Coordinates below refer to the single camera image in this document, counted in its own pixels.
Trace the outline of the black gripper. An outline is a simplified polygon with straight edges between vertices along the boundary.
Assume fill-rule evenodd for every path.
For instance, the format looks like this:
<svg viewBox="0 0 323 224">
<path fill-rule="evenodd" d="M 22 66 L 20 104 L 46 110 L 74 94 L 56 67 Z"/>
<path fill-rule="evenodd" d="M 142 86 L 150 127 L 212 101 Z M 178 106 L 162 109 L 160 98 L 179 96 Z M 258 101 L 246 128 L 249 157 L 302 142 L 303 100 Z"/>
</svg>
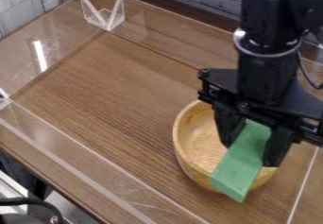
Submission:
<svg viewBox="0 0 323 224">
<path fill-rule="evenodd" d="M 247 30 L 234 33 L 235 69 L 203 68 L 198 98 L 214 107 L 219 139 L 231 147 L 247 120 L 267 126 L 263 166 L 279 167 L 291 144 L 323 146 L 323 100 L 298 81 L 305 73 L 298 40 L 258 43 Z"/>
</svg>

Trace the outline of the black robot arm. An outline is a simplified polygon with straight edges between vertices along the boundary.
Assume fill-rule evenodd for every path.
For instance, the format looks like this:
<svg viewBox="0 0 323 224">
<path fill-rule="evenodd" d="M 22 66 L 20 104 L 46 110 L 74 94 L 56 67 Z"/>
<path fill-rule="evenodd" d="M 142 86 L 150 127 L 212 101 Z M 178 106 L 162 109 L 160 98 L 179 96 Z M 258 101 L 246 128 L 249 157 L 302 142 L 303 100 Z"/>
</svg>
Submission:
<svg viewBox="0 0 323 224">
<path fill-rule="evenodd" d="M 323 42 L 323 0 L 242 0 L 238 67 L 198 72 L 222 144 L 234 145 L 249 120 L 269 127 L 266 167 L 281 165 L 294 144 L 323 146 L 323 99 L 298 79 L 311 76 L 301 55 L 309 34 Z"/>
</svg>

